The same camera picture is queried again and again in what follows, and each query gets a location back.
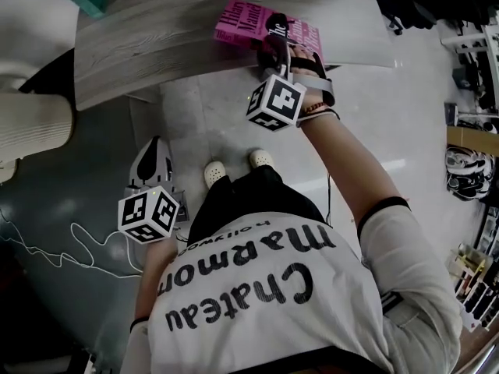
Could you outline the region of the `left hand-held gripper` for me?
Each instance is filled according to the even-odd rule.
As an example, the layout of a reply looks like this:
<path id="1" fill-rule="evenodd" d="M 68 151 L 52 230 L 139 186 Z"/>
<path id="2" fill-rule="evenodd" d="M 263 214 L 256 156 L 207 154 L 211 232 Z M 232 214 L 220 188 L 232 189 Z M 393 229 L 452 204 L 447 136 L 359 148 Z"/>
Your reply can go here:
<path id="1" fill-rule="evenodd" d="M 171 182 L 168 144 L 154 136 L 130 168 L 130 184 L 118 202 L 118 230 L 139 244 L 169 238 L 176 226 L 189 219 L 185 192 Z M 148 185 L 139 182 L 158 182 Z"/>

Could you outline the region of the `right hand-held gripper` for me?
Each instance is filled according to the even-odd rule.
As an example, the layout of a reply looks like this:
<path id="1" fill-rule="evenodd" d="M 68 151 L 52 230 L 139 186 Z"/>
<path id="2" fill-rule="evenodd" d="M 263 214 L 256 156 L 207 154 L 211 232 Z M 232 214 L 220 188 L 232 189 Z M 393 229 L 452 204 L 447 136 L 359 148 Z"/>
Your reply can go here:
<path id="1" fill-rule="evenodd" d="M 287 72 L 290 56 L 288 41 L 279 35 L 267 35 L 257 50 L 262 70 Z M 272 132 L 321 115 L 334 114 L 332 82 L 320 56 L 311 51 L 292 51 L 292 72 L 286 76 L 271 74 L 249 97 L 246 119 Z"/>

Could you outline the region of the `pink book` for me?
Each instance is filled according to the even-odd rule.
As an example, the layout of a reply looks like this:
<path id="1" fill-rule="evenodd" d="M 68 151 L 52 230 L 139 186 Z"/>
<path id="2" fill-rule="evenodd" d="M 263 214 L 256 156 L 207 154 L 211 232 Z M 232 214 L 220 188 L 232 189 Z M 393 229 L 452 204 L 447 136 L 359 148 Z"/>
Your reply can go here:
<path id="1" fill-rule="evenodd" d="M 216 41 L 250 50 L 258 49 L 264 38 L 271 34 L 323 56 L 316 27 L 251 2 L 229 0 L 214 29 Z"/>

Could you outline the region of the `person's left forearm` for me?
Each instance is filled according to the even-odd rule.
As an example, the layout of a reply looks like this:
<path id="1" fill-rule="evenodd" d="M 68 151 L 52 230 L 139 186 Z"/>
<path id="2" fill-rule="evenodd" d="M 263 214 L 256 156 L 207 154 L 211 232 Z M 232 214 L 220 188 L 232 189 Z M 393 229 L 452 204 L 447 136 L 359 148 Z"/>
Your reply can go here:
<path id="1" fill-rule="evenodd" d="M 147 245 L 145 264 L 136 297 L 134 319 L 142 319 L 151 314 L 161 277 L 177 253 L 178 245 L 174 238 L 166 238 Z"/>

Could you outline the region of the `person's right forearm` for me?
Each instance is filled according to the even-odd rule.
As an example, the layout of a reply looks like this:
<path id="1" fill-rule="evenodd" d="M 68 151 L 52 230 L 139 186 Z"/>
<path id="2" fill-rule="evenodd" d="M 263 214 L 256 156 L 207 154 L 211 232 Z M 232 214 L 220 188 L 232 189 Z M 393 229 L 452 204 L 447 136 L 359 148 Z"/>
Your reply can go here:
<path id="1" fill-rule="evenodd" d="M 309 118 L 301 130 L 323 161 L 359 228 L 383 203 L 407 205 L 375 156 L 333 114 Z"/>

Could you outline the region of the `wooden desk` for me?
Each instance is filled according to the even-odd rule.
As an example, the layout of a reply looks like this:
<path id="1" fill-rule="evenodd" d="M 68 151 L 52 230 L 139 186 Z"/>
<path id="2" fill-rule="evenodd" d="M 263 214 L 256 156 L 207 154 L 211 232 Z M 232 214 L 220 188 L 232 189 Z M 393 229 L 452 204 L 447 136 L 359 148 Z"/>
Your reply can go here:
<path id="1" fill-rule="evenodd" d="M 228 0 L 108 0 L 105 16 L 80 13 L 74 87 L 80 111 L 174 79 L 253 66 L 252 52 L 217 42 Z M 328 65 L 395 64 L 376 0 L 246 0 L 320 33 Z"/>

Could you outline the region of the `white desk with black equipment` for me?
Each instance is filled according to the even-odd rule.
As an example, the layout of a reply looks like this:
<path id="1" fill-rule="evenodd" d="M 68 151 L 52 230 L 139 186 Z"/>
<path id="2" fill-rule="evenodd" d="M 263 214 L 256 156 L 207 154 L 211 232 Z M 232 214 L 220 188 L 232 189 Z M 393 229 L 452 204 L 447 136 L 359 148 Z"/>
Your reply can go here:
<path id="1" fill-rule="evenodd" d="M 487 54 L 494 90 L 494 107 L 499 111 L 499 24 L 481 26 L 481 31 L 474 34 L 442 37 L 440 42 L 446 48 L 454 49 L 456 54 Z"/>

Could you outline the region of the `person's white left shoe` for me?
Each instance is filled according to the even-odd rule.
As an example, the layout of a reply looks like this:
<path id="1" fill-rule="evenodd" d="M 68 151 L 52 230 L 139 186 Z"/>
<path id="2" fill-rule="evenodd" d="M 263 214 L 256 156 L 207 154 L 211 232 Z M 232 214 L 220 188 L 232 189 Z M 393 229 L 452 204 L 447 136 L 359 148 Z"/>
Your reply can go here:
<path id="1" fill-rule="evenodd" d="M 221 161 L 211 161 L 204 168 L 203 176 L 207 188 L 211 189 L 216 182 L 226 178 L 227 173 L 225 166 Z"/>

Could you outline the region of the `person's white shoe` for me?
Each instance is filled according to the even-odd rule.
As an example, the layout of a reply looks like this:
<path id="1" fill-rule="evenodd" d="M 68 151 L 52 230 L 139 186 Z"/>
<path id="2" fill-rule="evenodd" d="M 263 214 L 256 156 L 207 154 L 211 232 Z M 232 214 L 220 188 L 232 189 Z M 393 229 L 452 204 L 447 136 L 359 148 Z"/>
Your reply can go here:
<path id="1" fill-rule="evenodd" d="M 211 189 L 216 182 L 226 178 L 227 173 L 225 166 L 221 161 L 211 161 L 204 168 L 203 176 L 207 188 Z"/>
<path id="2" fill-rule="evenodd" d="M 253 150 L 248 156 L 250 166 L 255 169 L 263 166 L 269 166 L 275 169 L 272 156 L 262 149 Z"/>

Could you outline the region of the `person's white right shoe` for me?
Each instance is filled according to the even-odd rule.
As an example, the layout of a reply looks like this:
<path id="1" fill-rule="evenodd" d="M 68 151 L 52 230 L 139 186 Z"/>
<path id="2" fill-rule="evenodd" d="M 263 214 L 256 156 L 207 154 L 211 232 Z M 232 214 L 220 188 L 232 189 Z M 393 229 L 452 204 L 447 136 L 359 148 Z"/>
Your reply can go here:
<path id="1" fill-rule="evenodd" d="M 253 150 L 248 156 L 250 166 L 255 169 L 263 166 L 269 166 L 275 169 L 272 156 L 262 149 Z"/>

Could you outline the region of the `person's black shorts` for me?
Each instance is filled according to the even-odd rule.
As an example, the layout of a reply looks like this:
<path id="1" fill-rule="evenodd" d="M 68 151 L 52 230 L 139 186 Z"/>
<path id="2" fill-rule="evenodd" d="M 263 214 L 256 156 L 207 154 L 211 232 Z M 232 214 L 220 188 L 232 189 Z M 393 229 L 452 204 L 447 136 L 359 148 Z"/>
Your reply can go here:
<path id="1" fill-rule="evenodd" d="M 188 244 L 214 235 L 242 216 L 265 212 L 324 222 L 310 199 L 287 186 L 271 166 L 264 165 L 235 181 L 225 175 L 210 187 L 190 228 Z"/>

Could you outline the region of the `person's white printed shirt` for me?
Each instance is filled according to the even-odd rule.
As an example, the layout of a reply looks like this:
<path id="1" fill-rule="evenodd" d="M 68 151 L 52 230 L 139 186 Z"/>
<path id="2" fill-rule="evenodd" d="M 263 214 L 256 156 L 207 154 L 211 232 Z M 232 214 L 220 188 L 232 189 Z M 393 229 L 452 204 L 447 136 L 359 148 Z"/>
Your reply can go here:
<path id="1" fill-rule="evenodd" d="M 120 374 L 449 374 L 462 319 L 444 264 L 403 199 L 333 228 L 253 213 L 179 253 Z"/>

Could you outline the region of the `cardboard box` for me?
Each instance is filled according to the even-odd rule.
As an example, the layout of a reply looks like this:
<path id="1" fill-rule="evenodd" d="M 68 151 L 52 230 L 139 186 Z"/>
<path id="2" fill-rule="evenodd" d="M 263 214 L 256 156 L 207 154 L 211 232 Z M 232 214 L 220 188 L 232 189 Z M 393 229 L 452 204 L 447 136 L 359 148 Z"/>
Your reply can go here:
<path id="1" fill-rule="evenodd" d="M 447 143 L 474 150 L 499 148 L 499 134 L 458 126 L 447 127 Z"/>

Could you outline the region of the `black white patterned bag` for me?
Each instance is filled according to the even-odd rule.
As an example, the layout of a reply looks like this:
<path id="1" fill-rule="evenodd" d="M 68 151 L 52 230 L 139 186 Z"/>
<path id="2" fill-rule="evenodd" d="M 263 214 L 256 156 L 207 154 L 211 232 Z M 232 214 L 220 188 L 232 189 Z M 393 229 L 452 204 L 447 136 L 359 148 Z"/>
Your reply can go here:
<path id="1" fill-rule="evenodd" d="M 448 191 L 461 201 L 486 197 L 494 176 L 495 159 L 487 153 L 448 146 L 445 153 Z"/>

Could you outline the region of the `white ribbed pedestal table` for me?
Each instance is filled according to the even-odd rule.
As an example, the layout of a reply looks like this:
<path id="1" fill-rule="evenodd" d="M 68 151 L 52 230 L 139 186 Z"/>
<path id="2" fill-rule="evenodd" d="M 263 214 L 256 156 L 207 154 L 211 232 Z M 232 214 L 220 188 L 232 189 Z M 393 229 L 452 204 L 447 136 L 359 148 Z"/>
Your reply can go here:
<path id="1" fill-rule="evenodd" d="M 0 62 L 0 165 L 63 146 L 76 112 L 72 48 L 41 69 Z"/>

